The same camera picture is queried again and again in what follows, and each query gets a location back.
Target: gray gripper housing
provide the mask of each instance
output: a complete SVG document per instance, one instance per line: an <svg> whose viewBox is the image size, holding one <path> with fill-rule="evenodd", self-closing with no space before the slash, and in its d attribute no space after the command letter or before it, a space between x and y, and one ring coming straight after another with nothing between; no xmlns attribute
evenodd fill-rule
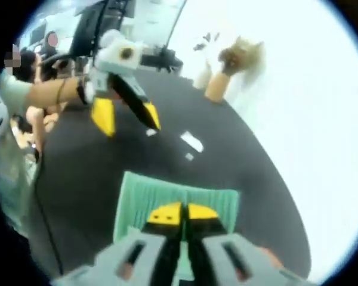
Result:
<svg viewBox="0 0 358 286"><path fill-rule="evenodd" d="M133 75L119 75L139 97L146 97L146 93L139 85L137 79Z"/></svg>
<svg viewBox="0 0 358 286"><path fill-rule="evenodd" d="M203 244L218 286L314 285L284 268L275 268L263 251L239 234L204 238ZM239 280L233 261L243 268L244 281Z"/></svg>
<svg viewBox="0 0 358 286"><path fill-rule="evenodd" d="M166 238L160 235L130 234L100 252L93 267L83 266L53 282L54 286L154 286L150 285L153 270ZM203 239L217 286L313 286L304 279L272 266L266 254L238 234ZM118 275L135 248L143 246L129 280ZM243 266L248 279L239 281L236 266L230 257Z"/></svg>
<svg viewBox="0 0 358 286"><path fill-rule="evenodd" d="M54 281L53 285L148 286L165 241L162 235L130 234L101 251L93 267L83 266ZM143 248L135 261L132 276L126 281L118 272L138 246Z"/></svg>

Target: black hair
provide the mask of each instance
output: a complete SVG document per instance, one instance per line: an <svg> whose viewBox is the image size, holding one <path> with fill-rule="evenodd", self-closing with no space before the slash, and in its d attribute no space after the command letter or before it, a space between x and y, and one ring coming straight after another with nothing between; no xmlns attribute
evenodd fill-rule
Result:
<svg viewBox="0 0 358 286"><path fill-rule="evenodd" d="M32 125L29 124L29 122L23 116L15 114L12 118L17 123L17 127L21 132L33 133Z"/></svg>
<svg viewBox="0 0 358 286"><path fill-rule="evenodd" d="M20 56L21 65L20 67L13 67L13 75L23 82L33 82L34 72L32 65L36 61L36 54L27 49L22 49Z"/></svg>
<svg viewBox="0 0 358 286"><path fill-rule="evenodd" d="M55 47L51 46L48 42L48 38L50 35L56 34L55 31L48 32L44 37L44 44L40 50L40 54L42 55L42 58L46 60L47 58L50 58L57 54L57 50ZM42 67L42 81L55 79L57 78L57 70L53 68L55 61L51 61L48 64L45 64Z"/></svg>

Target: hand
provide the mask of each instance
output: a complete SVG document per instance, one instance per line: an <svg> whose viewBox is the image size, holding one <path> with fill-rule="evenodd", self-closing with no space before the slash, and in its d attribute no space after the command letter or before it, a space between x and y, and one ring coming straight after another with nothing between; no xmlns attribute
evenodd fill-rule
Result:
<svg viewBox="0 0 358 286"><path fill-rule="evenodd" d="M126 262L119 270L118 275L127 281L132 277L133 271L134 271L134 265Z"/></svg>
<svg viewBox="0 0 358 286"><path fill-rule="evenodd" d="M264 248L264 247L259 247L259 249L264 252L266 255L268 255L272 265L276 268L282 268L282 262L279 260L279 258L269 249Z"/></svg>
<svg viewBox="0 0 358 286"><path fill-rule="evenodd" d="M42 83L42 80L39 77L35 77L34 83L38 85L39 83Z"/></svg>
<svg viewBox="0 0 358 286"><path fill-rule="evenodd" d="M58 114L57 113L53 113L50 115L47 115L44 117L44 124L49 124L51 122L56 122L58 120Z"/></svg>

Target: black chair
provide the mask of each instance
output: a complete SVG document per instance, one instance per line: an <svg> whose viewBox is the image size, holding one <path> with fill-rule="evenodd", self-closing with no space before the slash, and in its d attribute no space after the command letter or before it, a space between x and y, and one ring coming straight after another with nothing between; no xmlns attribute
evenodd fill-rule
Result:
<svg viewBox="0 0 358 286"><path fill-rule="evenodd" d="M41 66L48 65L57 60L71 59L76 61L79 57L92 57L93 63L99 49L101 25L106 11L113 9L111 0L103 0L86 8L82 12L81 19L73 36L72 44L67 54L57 54L44 61ZM119 94L123 101L129 106L138 120L148 128L157 129L156 123L145 107L146 97L135 94L134 88L129 86L121 76L112 75L113 89Z"/></svg>

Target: green cloth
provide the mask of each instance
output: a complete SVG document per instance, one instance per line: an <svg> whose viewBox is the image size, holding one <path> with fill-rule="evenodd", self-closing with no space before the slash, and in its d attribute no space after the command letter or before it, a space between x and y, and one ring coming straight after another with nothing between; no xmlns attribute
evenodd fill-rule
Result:
<svg viewBox="0 0 358 286"><path fill-rule="evenodd" d="M212 208L219 214L225 229L233 232L239 207L239 192L230 189L194 188L125 172L115 217L113 241L124 237L129 226L141 229L152 210L176 201Z"/></svg>

